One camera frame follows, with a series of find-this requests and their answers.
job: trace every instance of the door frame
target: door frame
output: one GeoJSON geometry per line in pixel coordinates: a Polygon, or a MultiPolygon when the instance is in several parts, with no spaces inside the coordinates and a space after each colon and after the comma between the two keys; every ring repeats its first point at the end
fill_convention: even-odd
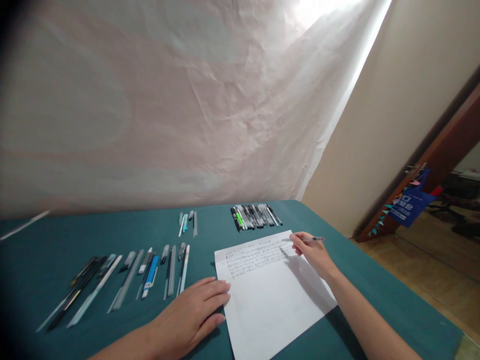
{"type": "Polygon", "coordinates": [[[475,80],[476,86],[466,100],[438,135],[430,141],[429,146],[414,162],[410,171],[402,177],[396,188],[377,207],[374,215],[356,237],[358,243],[395,233],[400,224],[390,216],[385,216],[385,212],[390,210],[385,204],[391,204],[421,169],[427,167],[431,170],[422,189],[425,193],[430,193],[480,142],[480,81],[478,78],[475,80]],[[383,226],[377,226],[379,218],[383,216],[385,216],[383,226]]]}

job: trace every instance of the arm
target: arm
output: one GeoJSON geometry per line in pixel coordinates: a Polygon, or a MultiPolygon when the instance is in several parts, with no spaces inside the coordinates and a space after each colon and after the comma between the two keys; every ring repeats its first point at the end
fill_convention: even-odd
{"type": "Polygon", "coordinates": [[[290,235],[297,255],[307,261],[323,278],[336,298],[361,348],[370,360],[420,359],[420,356],[392,329],[355,286],[340,272],[323,242],[304,243],[306,232],[290,235]]]}
{"type": "Polygon", "coordinates": [[[225,321],[212,314],[230,299],[230,284],[208,277],[182,292],[153,321],[129,332],[90,358],[154,360],[180,359],[225,321]]]}

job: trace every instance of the green pen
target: green pen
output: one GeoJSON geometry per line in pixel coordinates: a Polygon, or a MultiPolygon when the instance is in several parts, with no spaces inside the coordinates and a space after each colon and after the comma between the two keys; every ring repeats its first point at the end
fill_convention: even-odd
{"type": "Polygon", "coordinates": [[[243,230],[245,230],[245,224],[244,221],[242,220],[242,215],[240,215],[239,210],[234,206],[233,209],[235,210],[236,218],[238,219],[238,222],[240,223],[240,226],[243,230]]]}

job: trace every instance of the blue pen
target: blue pen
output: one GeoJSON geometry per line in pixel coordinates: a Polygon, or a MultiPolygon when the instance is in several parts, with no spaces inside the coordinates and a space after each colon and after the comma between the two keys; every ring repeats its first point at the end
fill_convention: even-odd
{"type": "Polygon", "coordinates": [[[145,299],[149,294],[149,289],[154,285],[155,274],[157,273],[157,267],[159,265],[159,256],[155,256],[151,262],[150,271],[146,277],[145,286],[143,287],[142,299],[145,299]]]}

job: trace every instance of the hand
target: hand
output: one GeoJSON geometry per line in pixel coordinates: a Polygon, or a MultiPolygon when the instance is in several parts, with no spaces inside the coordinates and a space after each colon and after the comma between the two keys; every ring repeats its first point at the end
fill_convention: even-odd
{"type": "Polygon", "coordinates": [[[308,263],[315,269],[316,273],[328,281],[332,275],[339,273],[340,270],[330,258],[323,241],[320,240],[309,243],[302,241],[304,238],[308,239],[312,237],[312,235],[304,231],[290,235],[290,240],[293,242],[292,249],[295,249],[298,256],[302,254],[305,255],[308,263]]]}
{"type": "Polygon", "coordinates": [[[230,284],[207,277],[182,292],[149,327],[149,341],[156,359],[180,359],[225,321],[217,308],[230,299],[230,284]]]}

